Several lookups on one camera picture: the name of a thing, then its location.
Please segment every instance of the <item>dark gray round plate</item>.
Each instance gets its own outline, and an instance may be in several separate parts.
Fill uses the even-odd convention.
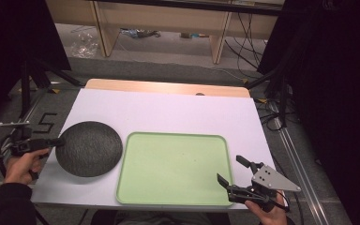
[[[65,141],[56,147],[56,157],[67,172],[93,177],[112,170],[122,156],[122,141],[116,131],[99,122],[81,122],[60,136]]]

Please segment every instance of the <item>tripod leg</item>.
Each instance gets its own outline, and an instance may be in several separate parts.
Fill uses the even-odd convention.
[[[30,96],[30,81],[27,70],[27,62],[24,61],[22,64],[22,113],[21,118],[25,116],[28,109],[30,108],[31,96]]]

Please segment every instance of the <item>metal rod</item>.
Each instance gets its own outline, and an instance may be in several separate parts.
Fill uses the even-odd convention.
[[[95,2],[111,2],[132,5],[145,5],[169,8],[192,8],[212,11],[228,11],[239,13],[250,13],[267,16],[301,16],[305,11],[282,10],[278,7],[249,7],[236,4],[217,3],[217,2],[197,2],[185,0],[98,0]]]

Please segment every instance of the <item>black cable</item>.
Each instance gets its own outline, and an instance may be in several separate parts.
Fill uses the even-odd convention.
[[[80,220],[80,222],[78,223],[78,225],[81,225],[81,224],[82,224],[84,218],[86,217],[87,211],[89,211],[89,209],[84,210],[83,215],[82,215],[81,220]]]
[[[241,46],[241,48],[243,48],[244,50],[247,50],[247,51],[250,51],[250,52],[252,52],[253,53],[253,50],[251,50],[251,49],[248,49],[247,47],[245,47],[245,46],[242,46],[242,44],[241,43],[239,43],[238,42],[238,40],[235,38],[235,37],[232,37],[233,38],[233,40],[239,45],[239,46]]]
[[[238,52],[236,52],[231,46],[230,44],[227,42],[227,40],[225,40],[227,46],[232,50],[233,53],[235,53],[238,58],[241,57],[243,60],[245,60],[247,63],[249,63],[251,66],[253,66],[254,68],[257,68],[255,65],[253,65],[250,61],[248,61],[244,56],[240,55]]]
[[[245,60],[247,63],[249,63],[251,66],[253,66],[254,68],[256,68],[256,66],[254,66],[250,61],[248,61],[244,56],[239,55],[238,52],[236,52],[236,51],[230,46],[230,44],[227,42],[227,40],[225,40],[225,42],[226,42],[227,46],[232,50],[232,52],[238,56],[238,62],[239,62],[239,58],[242,58],[242,59]],[[239,63],[238,63],[238,62],[237,62],[238,70],[239,70],[239,72],[240,72],[242,75],[244,75],[244,76],[246,76],[246,77],[249,77],[249,78],[253,78],[253,79],[259,79],[259,78],[257,78],[257,77],[253,77],[253,76],[250,76],[250,75],[242,72],[241,68],[239,67]]]
[[[256,63],[257,63],[257,67],[258,67],[259,64],[260,64],[260,59],[259,59],[259,57],[257,56],[257,53],[256,53],[256,51],[255,51],[255,49],[254,49],[253,40],[252,40],[252,29],[251,29],[252,14],[248,14],[248,16],[249,16],[248,28],[247,28],[247,30],[246,30],[246,29],[245,29],[245,26],[244,26],[244,23],[242,22],[241,15],[238,13],[239,22],[241,23],[242,28],[244,29],[244,33],[245,33],[246,39],[247,39],[247,41],[249,42],[250,47],[252,48],[253,57],[255,58]]]

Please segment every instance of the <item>gray carpet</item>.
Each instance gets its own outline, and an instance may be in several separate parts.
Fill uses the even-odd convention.
[[[90,78],[105,78],[105,79],[119,79],[119,80],[138,80],[138,81],[152,81],[152,82],[169,82],[169,83],[204,83],[213,85],[229,85],[242,86],[243,82],[234,78],[246,78],[236,69],[226,69],[231,75],[224,71],[212,70],[203,67],[180,66],[175,64],[161,65],[151,63],[137,63],[137,62],[116,62],[107,60],[93,60],[93,59],[79,59],[69,58],[72,66],[71,74],[75,78],[86,82]],[[243,71],[249,76],[257,76],[257,73],[252,71]],[[54,113],[55,115],[47,115],[44,122],[53,123],[52,130],[47,134],[34,134],[33,138],[55,138],[58,136],[68,113],[71,109],[79,88],[71,86],[49,73],[49,77],[55,84],[54,88],[58,88],[58,94],[45,94],[40,100],[33,116],[30,119],[33,130],[47,130],[46,125],[39,125],[38,122],[44,113]],[[17,121],[17,116],[21,109],[21,96],[17,90],[18,87],[13,88],[11,92],[11,101],[4,102],[0,109],[0,121],[10,122]],[[254,98],[263,97],[264,84],[253,88],[250,93]],[[256,104],[259,108],[260,115],[269,113],[261,104]],[[308,137],[306,136],[303,126],[297,122],[297,115],[289,115],[288,131],[291,134],[293,144],[298,151],[299,157],[303,161],[303,165],[307,171],[307,175],[314,186],[317,195],[322,203],[324,212],[328,217],[330,224],[351,224],[349,221],[341,202],[338,200],[336,192],[333,190],[324,170],[318,165],[314,159],[314,151],[310,146]],[[263,126],[265,137],[268,145],[272,151],[273,156],[277,159],[281,168],[290,177],[294,183],[298,183],[297,177],[293,172],[293,167],[290,163],[288,155],[286,154],[282,140],[277,131],[271,131],[274,124],[270,122],[268,127]],[[8,129],[0,127],[0,139],[9,133]],[[293,219],[296,224],[301,224],[299,209],[296,199],[291,193],[288,193],[291,200],[291,212],[289,217]],[[306,202],[303,193],[297,194],[301,208],[303,211],[304,224],[316,224],[311,210]],[[51,224],[78,224],[85,209],[73,207],[38,207],[38,211]],[[82,224],[89,224],[90,219],[96,209],[91,209],[87,212]],[[258,224],[259,221],[255,216],[249,212],[230,213],[232,225],[240,224]]]

